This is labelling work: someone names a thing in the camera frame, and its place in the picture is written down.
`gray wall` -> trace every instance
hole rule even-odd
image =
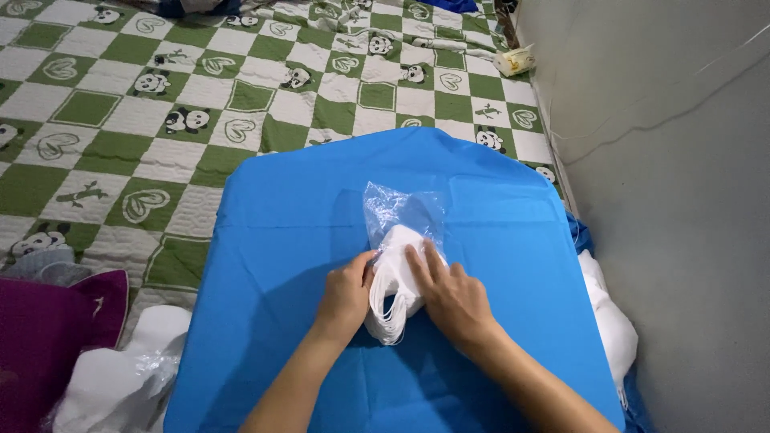
[[[770,429],[766,0],[523,0],[534,84],[661,431]],[[698,72],[708,63],[709,67]]]

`quilt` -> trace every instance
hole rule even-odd
[[[385,129],[435,126],[558,189],[529,78],[493,67],[508,47],[492,0],[477,5],[282,0],[171,20],[0,0],[0,264],[67,244],[128,271],[127,327],[153,304],[191,308],[243,160]]]

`blue tablecloth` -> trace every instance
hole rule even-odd
[[[245,161],[227,180],[166,433],[235,432],[313,322],[326,273],[368,248],[368,181],[441,191],[444,251],[494,316],[623,428],[564,208],[532,169],[439,129],[409,127]],[[424,310],[397,346],[362,328],[320,390],[310,432],[528,431]]]

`white fabric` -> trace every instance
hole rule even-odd
[[[190,318],[179,307],[146,308],[125,351],[82,353],[56,412],[54,433],[145,429],[176,376]]]
[[[615,382],[621,402],[626,407],[623,378],[636,359],[639,336],[628,317],[610,299],[599,262],[591,257],[588,250],[584,250],[577,258],[583,271],[591,306],[594,308],[596,325],[599,327],[601,343],[604,345],[604,354],[610,364],[612,380]]]
[[[396,225],[385,235],[379,250],[382,254],[374,263],[374,281],[369,292],[370,310],[363,324],[369,334],[386,346],[397,344],[403,335],[408,317],[424,305],[420,289],[409,268],[405,248],[411,245],[425,261],[423,237],[416,231]],[[444,266],[447,262],[441,257]],[[385,298],[395,295],[393,304],[383,312]]]

